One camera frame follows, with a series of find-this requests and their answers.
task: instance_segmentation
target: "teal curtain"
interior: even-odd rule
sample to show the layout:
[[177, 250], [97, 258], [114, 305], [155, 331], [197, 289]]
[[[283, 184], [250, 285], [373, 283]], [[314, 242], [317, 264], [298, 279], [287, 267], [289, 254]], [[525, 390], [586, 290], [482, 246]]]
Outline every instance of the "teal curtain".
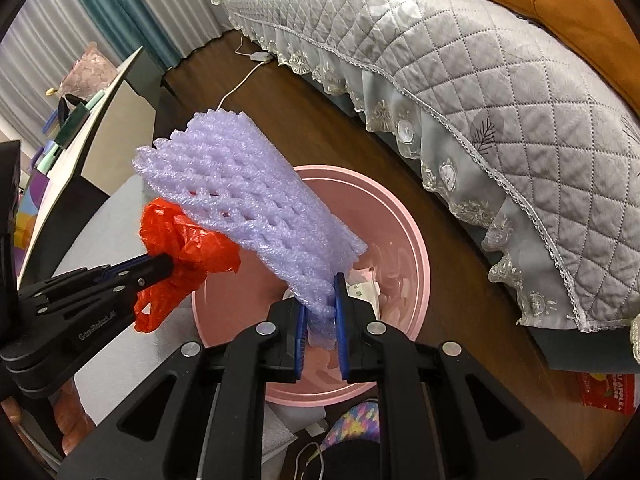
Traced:
[[141, 45], [162, 69], [181, 56], [142, 0], [80, 0], [114, 51], [126, 59]]

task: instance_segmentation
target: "lavender mesh packaging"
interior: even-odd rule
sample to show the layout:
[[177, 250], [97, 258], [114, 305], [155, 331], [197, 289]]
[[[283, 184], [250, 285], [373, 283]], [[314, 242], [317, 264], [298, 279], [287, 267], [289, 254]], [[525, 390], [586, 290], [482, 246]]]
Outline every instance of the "lavender mesh packaging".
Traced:
[[146, 183], [199, 225], [255, 251], [308, 309], [309, 343], [335, 343], [334, 276], [367, 249], [244, 113], [196, 114], [138, 149]]

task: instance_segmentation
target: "pink bag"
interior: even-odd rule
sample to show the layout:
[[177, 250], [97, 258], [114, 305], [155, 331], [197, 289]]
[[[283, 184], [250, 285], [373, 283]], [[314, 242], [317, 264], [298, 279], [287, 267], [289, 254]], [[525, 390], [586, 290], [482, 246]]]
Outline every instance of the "pink bag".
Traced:
[[66, 94], [73, 94], [89, 101], [100, 90], [107, 88], [117, 75], [116, 67], [101, 54], [95, 41], [92, 41], [60, 83], [57, 95], [61, 98]]

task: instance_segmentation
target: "colorful knitted fabric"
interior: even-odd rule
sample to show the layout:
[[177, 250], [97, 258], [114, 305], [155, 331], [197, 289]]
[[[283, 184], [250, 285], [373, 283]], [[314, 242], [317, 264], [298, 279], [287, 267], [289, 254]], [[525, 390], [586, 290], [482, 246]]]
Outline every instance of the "colorful knitted fabric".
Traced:
[[374, 400], [361, 402], [341, 416], [320, 447], [324, 451], [340, 442], [357, 439], [380, 442], [378, 403]]

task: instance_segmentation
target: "orange cushion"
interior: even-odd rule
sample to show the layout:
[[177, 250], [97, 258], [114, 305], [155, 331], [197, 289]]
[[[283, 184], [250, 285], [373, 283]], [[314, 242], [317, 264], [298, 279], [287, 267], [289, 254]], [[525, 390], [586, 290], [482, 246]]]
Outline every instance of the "orange cushion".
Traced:
[[640, 115], [640, 43], [613, 0], [492, 0], [536, 19]]

